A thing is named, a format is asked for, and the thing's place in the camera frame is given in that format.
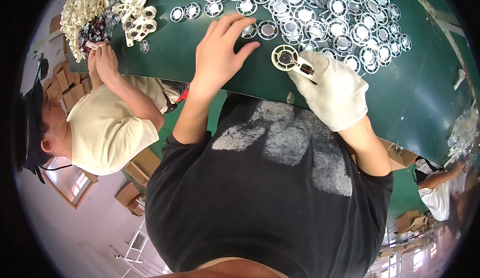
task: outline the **cardboard box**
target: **cardboard box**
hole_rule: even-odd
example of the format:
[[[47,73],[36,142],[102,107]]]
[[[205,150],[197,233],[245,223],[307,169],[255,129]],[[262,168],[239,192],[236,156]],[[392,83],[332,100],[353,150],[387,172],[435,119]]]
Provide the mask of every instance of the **cardboard box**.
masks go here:
[[[115,195],[115,199],[119,201],[124,207],[127,207],[140,192],[135,188],[131,182],[125,183]]]
[[[60,70],[56,75],[55,78],[58,81],[58,85],[60,87],[60,91],[63,93],[65,90],[68,89],[69,83],[67,81],[67,77],[65,76],[65,72],[63,70]]]

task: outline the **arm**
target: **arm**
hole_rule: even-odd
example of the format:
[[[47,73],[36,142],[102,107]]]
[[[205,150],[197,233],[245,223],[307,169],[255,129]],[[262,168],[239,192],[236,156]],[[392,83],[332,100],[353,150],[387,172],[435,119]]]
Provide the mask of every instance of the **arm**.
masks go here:
[[[438,185],[450,181],[456,176],[460,174],[463,168],[463,163],[460,161],[455,162],[453,169],[451,171],[440,173],[440,174],[432,174],[429,175],[425,180],[418,184],[418,189],[421,190],[422,188],[434,189]]]
[[[383,177],[392,171],[387,150],[375,135],[368,116],[338,133],[355,151],[357,166],[366,174]]]
[[[146,94],[122,78],[118,71],[117,56],[112,48],[101,44],[95,59],[98,74],[108,88],[128,105],[135,117],[149,119],[159,131],[165,121],[163,114]]]
[[[173,136],[182,144],[200,143],[207,130],[208,107],[213,97],[240,70],[245,59],[260,46],[251,42],[233,53],[233,46],[243,29],[255,23],[238,13],[213,21],[197,46],[195,77],[193,78],[185,106]]]

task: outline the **worker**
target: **worker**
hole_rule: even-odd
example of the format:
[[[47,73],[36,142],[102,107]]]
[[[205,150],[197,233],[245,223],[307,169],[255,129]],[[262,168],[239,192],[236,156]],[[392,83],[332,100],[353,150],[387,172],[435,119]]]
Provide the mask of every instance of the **worker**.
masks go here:
[[[233,52],[255,21],[226,15],[197,46],[188,98],[147,185],[149,238],[172,278],[363,277],[385,235],[393,173],[355,71],[304,51],[318,85],[288,74],[312,111],[233,94],[207,131],[213,97],[260,46]],[[100,50],[114,70],[112,51]]]
[[[24,167],[43,183],[39,167],[53,157],[66,157],[71,164],[99,176],[121,170],[159,140],[163,113],[174,108],[186,88],[152,78],[121,76],[115,53],[111,48],[110,52],[101,56],[90,51],[92,91],[75,104],[68,117],[58,100],[47,98],[40,82],[25,96],[30,142]],[[107,64],[115,67],[113,74]]]

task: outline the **hand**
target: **hand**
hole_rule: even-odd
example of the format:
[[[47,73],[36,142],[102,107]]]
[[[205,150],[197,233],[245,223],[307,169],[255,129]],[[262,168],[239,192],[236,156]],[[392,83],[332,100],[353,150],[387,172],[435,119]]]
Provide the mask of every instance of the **hand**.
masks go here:
[[[245,59],[260,43],[248,43],[237,54],[233,53],[233,46],[243,29],[255,22],[255,18],[233,13],[210,24],[197,46],[195,77],[190,84],[189,97],[213,99],[220,88],[240,70]]]
[[[117,55],[111,46],[101,44],[95,53],[96,70],[103,83],[109,84],[120,76]]]
[[[110,41],[106,40],[106,41],[98,42],[96,44],[97,45],[101,45],[101,44],[108,45],[109,42]],[[90,75],[90,77],[98,77],[99,76],[99,72],[97,72],[97,61],[95,60],[96,52],[97,52],[96,50],[91,49],[90,53],[88,54],[87,65],[88,65],[88,74]]]

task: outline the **green workbench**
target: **green workbench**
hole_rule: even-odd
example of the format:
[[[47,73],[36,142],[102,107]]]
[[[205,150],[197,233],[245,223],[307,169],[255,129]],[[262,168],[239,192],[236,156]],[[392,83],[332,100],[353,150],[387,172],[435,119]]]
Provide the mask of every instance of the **green workbench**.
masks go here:
[[[202,13],[195,20],[171,22],[172,8],[191,2],[205,6],[203,0],[147,1],[145,6],[156,7],[158,23],[157,31],[145,38],[150,43],[147,54],[140,52],[139,43],[127,47],[121,24],[115,27],[111,45],[117,53],[120,73],[190,82],[195,73],[195,48],[210,22],[218,20]],[[235,12],[235,3],[224,0],[223,14]],[[394,3],[402,12],[399,24],[402,32],[411,37],[412,49],[393,58],[390,66],[363,76],[369,83],[368,115],[378,136],[443,164],[454,121],[468,108],[472,95],[465,82],[457,91],[453,90],[460,62],[440,27],[428,19],[423,6],[417,0]],[[254,17],[257,23],[272,19],[261,6]],[[271,41],[258,36],[252,40],[259,41],[261,47],[223,89],[308,108],[288,75],[271,62],[272,50],[284,43],[281,36]],[[86,62],[76,64],[71,53],[69,60],[72,72],[88,71]]]

